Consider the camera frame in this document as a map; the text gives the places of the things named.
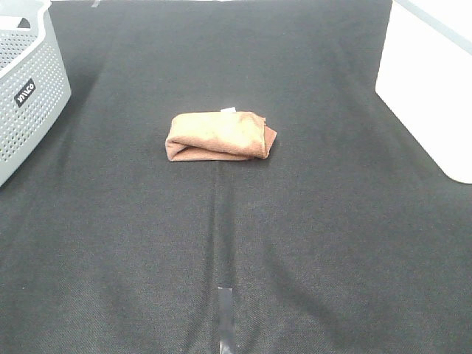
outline white box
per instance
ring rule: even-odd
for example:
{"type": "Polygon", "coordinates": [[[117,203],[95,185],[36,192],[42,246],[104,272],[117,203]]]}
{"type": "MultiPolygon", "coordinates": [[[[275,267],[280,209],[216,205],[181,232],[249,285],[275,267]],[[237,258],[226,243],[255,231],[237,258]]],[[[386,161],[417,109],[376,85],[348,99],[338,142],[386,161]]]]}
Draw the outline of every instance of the white box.
{"type": "Polygon", "coordinates": [[[472,183],[471,0],[394,0],[375,90],[447,176],[472,183]]]}

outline white tag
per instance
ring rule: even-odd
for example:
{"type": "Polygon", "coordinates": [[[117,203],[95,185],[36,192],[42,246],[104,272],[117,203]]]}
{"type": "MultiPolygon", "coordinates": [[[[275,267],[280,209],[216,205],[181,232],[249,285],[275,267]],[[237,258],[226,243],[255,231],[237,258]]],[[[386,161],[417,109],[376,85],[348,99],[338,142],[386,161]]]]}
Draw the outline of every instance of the white tag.
{"type": "Polygon", "coordinates": [[[236,113],[236,107],[224,108],[220,112],[221,113],[236,113]]]}

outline microfiber cloth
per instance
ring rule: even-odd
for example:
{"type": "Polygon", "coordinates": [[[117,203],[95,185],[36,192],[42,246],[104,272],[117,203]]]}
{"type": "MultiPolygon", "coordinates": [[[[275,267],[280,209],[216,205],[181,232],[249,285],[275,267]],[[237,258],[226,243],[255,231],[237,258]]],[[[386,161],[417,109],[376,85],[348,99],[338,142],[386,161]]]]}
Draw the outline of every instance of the microfiber cloth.
{"type": "Polygon", "coordinates": [[[179,114],[165,141],[170,161],[267,159],[277,135],[252,112],[179,114]]]}

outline basket logo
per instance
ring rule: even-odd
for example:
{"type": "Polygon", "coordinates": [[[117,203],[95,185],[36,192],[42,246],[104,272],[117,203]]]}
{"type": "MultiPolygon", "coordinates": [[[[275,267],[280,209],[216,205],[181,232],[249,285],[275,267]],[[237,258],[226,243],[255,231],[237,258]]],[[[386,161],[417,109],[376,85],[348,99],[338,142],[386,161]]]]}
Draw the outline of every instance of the basket logo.
{"type": "Polygon", "coordinates": [[[29,79],[27,84],[23,86],[19,93],[15,95],[15,102],[18,107],[21,107],[30,98],[31,94],[36,90],[36,85],[29,79]]]}

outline gray plastic basket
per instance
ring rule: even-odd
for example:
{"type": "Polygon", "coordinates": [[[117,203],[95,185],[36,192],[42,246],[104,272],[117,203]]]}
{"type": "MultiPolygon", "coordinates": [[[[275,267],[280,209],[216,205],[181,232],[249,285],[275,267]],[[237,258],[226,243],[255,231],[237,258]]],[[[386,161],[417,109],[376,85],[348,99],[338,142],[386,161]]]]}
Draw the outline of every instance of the gray plastic basket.
{"type": "Polygon", "coordinates": [[[0,16],[28,28],[0,28],[0,186],[33,151],[71,96],[49,17],[50,0],[1,0],[0,16]]]}

